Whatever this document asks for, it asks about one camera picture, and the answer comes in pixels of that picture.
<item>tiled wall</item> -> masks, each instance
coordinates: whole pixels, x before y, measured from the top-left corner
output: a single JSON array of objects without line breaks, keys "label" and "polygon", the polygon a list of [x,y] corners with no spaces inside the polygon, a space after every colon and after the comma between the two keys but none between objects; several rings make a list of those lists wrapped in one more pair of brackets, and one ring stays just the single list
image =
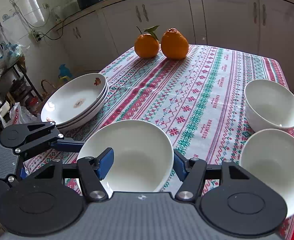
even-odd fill
[{"label": "tiled wall", "polygon": [[[48,3],[50,9],[52,9],[68,1],[70,0],[15,0],[25,18],[34,26],[42,26],[48,18],[48,9],[43,8],[43,3]],[[71,69],[73,68],[73,63],[61,40],[50,41],[46,39],[47,43],[44,40],[39,44],[32,43],[28,35],[30,29],[21,20],[9,0],[0,0],[0,22],[2,22],[3,27],[11,32],[13,40],[26,46],[27,74],[39,91],[42,90],[40,86],[42,79],[57,83],[60,64],[66,64]],[[49,19],[48,23],[39,30],[47,32],[53,26],[54,22]],[[48,35],[52,38],[56,37],[53,32]]]}]

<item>cabinet door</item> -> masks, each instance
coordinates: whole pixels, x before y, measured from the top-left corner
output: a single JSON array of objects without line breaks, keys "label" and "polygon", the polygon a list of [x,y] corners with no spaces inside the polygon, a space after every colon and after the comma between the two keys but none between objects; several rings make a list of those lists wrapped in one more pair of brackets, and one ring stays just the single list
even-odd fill
[{"label": "cabinet door", "polygon": [[207,43],[258,53],[259,0],[203,0]]},{"label": "cabinet door", "polygon": [[138,26],[144,29],[143,11],[140,0],[125,0],[103,8],[108,28],[119,55],[133,47],[140,35]]},{"label": "cabinet door", "polygon": [[177,29],[189,44],[195,44],[189,0],[141,0],[143,28],[159,25],[155,34],[161,41],[169,28]]},{"label": "cabinet door", "polygon": [[294,89],[294,4],[260,0],[259,55],[279,62],[290,90]]},{"label": "cabinet door", "polygon": [[76,71],[102,70],[115,59],[97,13],[93,12],[64,27],[65,49],[77,64]]}]

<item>patterned tablecloth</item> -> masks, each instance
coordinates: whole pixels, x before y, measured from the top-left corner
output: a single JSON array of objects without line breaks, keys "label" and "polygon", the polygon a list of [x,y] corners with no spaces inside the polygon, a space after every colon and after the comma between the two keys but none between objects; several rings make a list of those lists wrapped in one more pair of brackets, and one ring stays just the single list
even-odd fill
[{"label": "patterned tablecloth", "polygon": [[[203,45],[190,45],[181,61],[168,60],[161,51],[155,58],[141,59],[131,48],[101,73],[110,85],[106,103],[90,122],[65,136],[87,140],[109,123],[146,120],[166,132],[186,158],[211,164],[225,159],[238,163],[253,133],[245,117],[245,85],[253,79],[269,79],[287,87],[275,60]],[[294,129],[289,133],[294,136]],[[32,172],[51,159],[71,163],[76,157],[50,150],[31,159],[27,168]],[[66,183],[78,190],[74,179]],[[172,171],[163,190],[175,194],[180,185]],[[217,185],[215,180],[206,181],[204,192]],[[290,239],[293,230],[294,216],[285,221],[281,234]]]}]

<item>green leaf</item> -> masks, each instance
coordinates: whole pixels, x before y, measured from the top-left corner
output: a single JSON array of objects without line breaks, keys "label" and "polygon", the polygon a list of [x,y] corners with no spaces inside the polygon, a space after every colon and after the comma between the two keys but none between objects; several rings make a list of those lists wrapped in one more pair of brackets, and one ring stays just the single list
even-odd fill
[{"label": "green leaf", "polygon": [[144,29],[144,32],[145,32],[145,33],[153,32],[153,31],[155,31],[158,27],[159,27],[159,25],[156,25],[156,26],[154,26],[154,27],[151,27],[151,28],[148,28],[148,29]]},{"label": "green leaf", "polygon": [[157,36],[156,36],[156,34],[154,33],[154,32],[148,32],[151,36],[153,36],[154,37],[154,39],[156,40],[156,41],[159,41],[158,40],[158,38],[157,38]]}]

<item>white cable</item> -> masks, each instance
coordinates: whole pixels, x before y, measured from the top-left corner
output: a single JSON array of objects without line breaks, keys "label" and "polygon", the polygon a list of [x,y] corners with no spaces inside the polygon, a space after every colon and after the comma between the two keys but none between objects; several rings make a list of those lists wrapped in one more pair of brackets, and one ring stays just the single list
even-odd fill
[{"label": "white cable", "polygon": [[21,14],[21,16],[22,16],[23,19],[26,21],[28,27],[29,27],[31,30],[32,30],[31,26],[34,27],[34,28],[42,28],[42,27],[44,27],[44,26],[48,23],[48,20],[49,20],[49,17],[50,17],[50,9],[49,9],[49,7],[47,7],[47,9],[48,9],[48,18],[47,18],[46,22],[44,23],[44,25],[42,25],[42,26],[33,26],[33,25],[30,24],[30,23],[27,21],[27,19],[23,16],[23,14],[22,14],[22,12],[21,12],[19,6],[15,3],[15,0],[9,0],[9,1],[10,1],[10,3],[13,5],[14,8],[18,9],[18,13]]}]

